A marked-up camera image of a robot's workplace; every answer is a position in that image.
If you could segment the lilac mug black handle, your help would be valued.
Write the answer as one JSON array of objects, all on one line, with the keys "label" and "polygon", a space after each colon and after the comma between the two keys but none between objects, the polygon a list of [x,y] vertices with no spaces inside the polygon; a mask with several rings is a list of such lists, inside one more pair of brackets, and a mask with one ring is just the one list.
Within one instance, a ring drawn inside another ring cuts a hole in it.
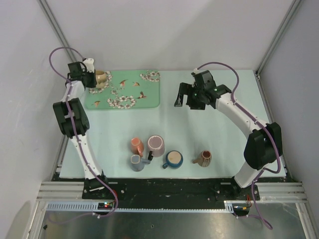
[{"label": "lilac mug black handle", "polygon": [[149,161],[152,161],[153,158],[161,157],[164,154],[164,140],[159,135],[152,135],[147,141],[147,146],[149,151]]}]

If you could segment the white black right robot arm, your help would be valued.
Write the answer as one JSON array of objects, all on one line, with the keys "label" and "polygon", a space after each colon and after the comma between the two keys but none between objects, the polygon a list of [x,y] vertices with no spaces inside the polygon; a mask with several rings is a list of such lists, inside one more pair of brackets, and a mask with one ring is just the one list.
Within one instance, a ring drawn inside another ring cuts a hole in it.
[{"label": "white black right robot arm", "polygon": [[248,186],[256,182],[268,165],[277,162],[280,171],[282,155],[281,127],[267,123],[253,115],[234,97],[226,85],[216,85],[210,71],[193,72],[193,84],[180,83],[175,107],[183,104],[192,110],[204,110],[211,106],[227,116],[247,139],[244,149],[245,162],[232,178],[230,193],[237,200],[248,194]]}]

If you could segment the beige round mug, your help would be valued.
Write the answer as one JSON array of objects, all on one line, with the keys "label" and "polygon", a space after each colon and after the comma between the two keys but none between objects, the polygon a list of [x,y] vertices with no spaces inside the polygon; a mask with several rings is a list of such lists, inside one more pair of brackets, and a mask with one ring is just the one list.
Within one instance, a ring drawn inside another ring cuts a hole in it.
[{"label": "beige round mug", "polygon": [[102,89],[105,87],[107,82],[107,74],[104,71],[96,70],[95,71],[96,76],[96,88]]}]

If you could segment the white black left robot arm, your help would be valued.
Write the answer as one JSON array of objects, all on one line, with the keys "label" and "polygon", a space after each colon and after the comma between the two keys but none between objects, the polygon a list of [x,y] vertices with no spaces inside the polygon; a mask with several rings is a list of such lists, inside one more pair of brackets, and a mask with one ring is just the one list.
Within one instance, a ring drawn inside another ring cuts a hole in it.
[{"label": "white black left robot arm", "polygon": [[96,86],[94,59],[69,63],[68,68],[66,92],[53,104],[53,110],[62,134],[70,139],[79,155],[84,171],[84,192],[104,199],[109,196],[111,187],[91,149],[87,134],[90,124],[80,100],[86,88]]}]

